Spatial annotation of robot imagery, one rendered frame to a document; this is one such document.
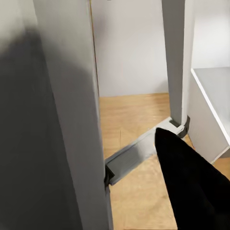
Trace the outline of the camera tripod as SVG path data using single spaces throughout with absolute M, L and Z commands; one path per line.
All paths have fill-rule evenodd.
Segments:
M 171 116 L 104 160 L 91 0 L 0 0 L 0 230 L 114 230 L 111 186 L 183 141 L 196 0 L 161 0 Z

